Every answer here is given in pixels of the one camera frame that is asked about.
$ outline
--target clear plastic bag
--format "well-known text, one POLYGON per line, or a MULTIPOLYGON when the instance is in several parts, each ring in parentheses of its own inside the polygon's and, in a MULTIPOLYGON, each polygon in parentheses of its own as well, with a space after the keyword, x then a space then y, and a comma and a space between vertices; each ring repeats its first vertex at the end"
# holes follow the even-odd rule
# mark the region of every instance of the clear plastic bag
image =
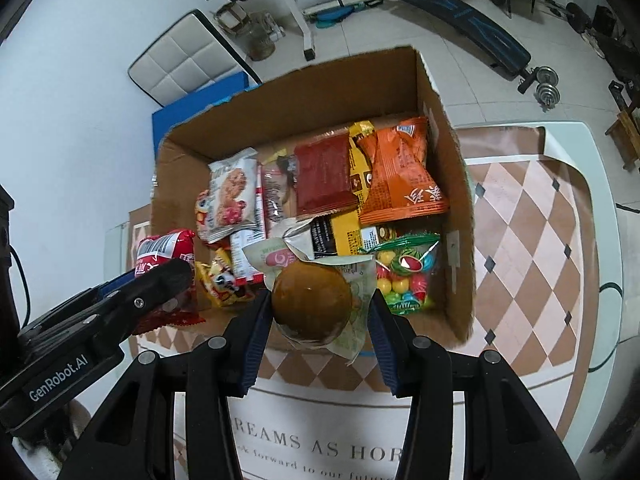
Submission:
POLYGON ((367 251, 375 255, 376 285, 391 312, 410 314, 433 305, 429 286, 439 246, 439 234, 407 234, 367 251))

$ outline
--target red chip bag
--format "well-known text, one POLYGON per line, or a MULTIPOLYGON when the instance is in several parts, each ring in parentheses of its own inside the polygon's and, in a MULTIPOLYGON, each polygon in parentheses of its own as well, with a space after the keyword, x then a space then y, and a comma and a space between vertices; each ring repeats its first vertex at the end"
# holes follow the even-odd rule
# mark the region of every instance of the red chip bag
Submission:
MULTIPOLYGON (((135 276, 161 265, 171 258, 180 258, 194 266, 193 237, 189 230, 175 230, 164 236, 149 236, 138 246, 135 276)), ((150 332, 164 325, 187 326, 203 322, 195 309, 195 282, 173 300, 152 310, 138 322, 133 335, 150 332)))

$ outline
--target gumball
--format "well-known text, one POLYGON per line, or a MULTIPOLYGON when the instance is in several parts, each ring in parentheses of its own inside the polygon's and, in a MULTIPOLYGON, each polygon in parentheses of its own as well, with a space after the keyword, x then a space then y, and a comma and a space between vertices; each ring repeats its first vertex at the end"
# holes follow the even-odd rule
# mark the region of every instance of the gumball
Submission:
POLYGON ((386 280, 389 280, 390 277, 391 277, 391 273, 389 272, 389 269, 387 269, 386 267, 383 267, 378 262, 376 262, 376 278, 377 279, 385 278, 386 280))
POLYGON ((435 254, 433 254, 433 251, 431 251, 428 254, 425 254, 424 257, 422 258, 422 272, 428 272, 429 270, 433 269, 433 266, 436 263, 436 256, 435 254))
POLYGON ((391 291, 390 293, 385 294, 385 301, 386 304, 393 305, 402 301, 402 296, 400 296, 400 294, 398 294, 397 292, 391 291))
POLYGON ((376 282, 376 286, 380 289, 380 292, 382 292, 383 296, 386 296, 391 292, 391 282, 386 278, 379 278, 376 282))
POLYGON ((404 294, 409 290, 409 278, 402 278, 392 283, 392 288, 398 294, 404 294))
POLYGON ((402 295, 402 301, 412 301, 414 303, 420 303, 412 292, 406 292, 402 295))
POLYGON ((429 290, 429 279, 427 275, 421 272, 413 274, 409 278, 409 289, 418 301, 423 302, 424 298, 427 296, 427 291, 429 290))
POLYGON ((391 265, 391 261, 396 257, 396 253, 393 251, 380 251, 376 259, 385 267, 391 265))

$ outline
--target round pastry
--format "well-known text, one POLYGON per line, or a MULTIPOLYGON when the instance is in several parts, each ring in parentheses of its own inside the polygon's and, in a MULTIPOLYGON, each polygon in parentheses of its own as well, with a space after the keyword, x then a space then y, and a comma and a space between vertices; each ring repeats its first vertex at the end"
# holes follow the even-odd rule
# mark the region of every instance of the round pastry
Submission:
POLYGON ((351 287, 330 266, 295 261, 278 275, 271 291, 273 319, 282 333, 307 346, 324 346, 351 315, 351 287))

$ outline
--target candy bag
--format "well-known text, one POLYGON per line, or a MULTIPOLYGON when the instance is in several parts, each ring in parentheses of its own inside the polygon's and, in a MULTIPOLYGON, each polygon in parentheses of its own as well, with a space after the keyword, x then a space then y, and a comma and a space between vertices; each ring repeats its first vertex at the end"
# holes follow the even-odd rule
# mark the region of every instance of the candy bag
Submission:
POLYGON ((449 201, 424 167, 428 120, 418 117, 358 139, 372 165, 363 225, 444 213, 449 201))
POLYGON ((429 308, 429 282, 438 263, 440 235, 407 234, 367 253, 376 257, 377 288, 393 314, 429 308))
MULTIPOLYGON (((186 260, 193 268, 193 237, 190 230, 175 230, 164 236, 149 236, 140 241, 136 259, 136 277, 161 265, 172 258, 186 260)), ((152 310, 138 321, 133 335, 142 334, 164 325, 187 326, 203 322, 194 305, 195 283, 167 301, 164 305, 152 310)))
POLYGON ((236 301, 251 301, 254 294, 244 285, 236 285, 231 261, 224 249, 215 251, 210 265, 196 262, 198 280, 215 307, 227 306, 236 301))

